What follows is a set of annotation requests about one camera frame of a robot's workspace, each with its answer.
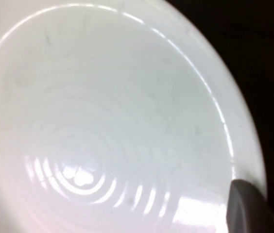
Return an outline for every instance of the dark background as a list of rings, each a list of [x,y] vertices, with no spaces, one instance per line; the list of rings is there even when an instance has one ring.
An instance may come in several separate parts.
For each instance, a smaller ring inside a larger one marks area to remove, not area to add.
[[[274,211],[274,0],[169,0],[205,35],[254,118]]]

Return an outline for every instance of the white bowl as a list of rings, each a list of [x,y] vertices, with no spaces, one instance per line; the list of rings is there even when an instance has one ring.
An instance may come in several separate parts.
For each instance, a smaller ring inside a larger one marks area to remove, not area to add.
[[[0,233],[223,233],[266,194],[231,74],[162,0],[0,0]]]

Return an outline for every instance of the black background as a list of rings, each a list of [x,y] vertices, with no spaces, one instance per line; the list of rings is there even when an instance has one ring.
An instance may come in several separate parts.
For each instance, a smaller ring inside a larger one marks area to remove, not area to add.
[[[238,83],[254,118],[274,211],[274,0],[169,0],[205,35]]]

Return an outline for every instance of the white ceramic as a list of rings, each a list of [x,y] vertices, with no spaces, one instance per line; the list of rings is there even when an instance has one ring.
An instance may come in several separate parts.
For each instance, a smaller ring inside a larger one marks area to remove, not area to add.
[[[0,233],[226,233],[264,194],[230,73],[162,0],[0,0]]]

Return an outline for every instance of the gray object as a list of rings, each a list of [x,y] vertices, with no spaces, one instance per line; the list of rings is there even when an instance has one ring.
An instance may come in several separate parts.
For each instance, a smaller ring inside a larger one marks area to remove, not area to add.
[[[274,233],[274,214],[265,198],[243,180],[231,183],[226,219],[229,233]]]

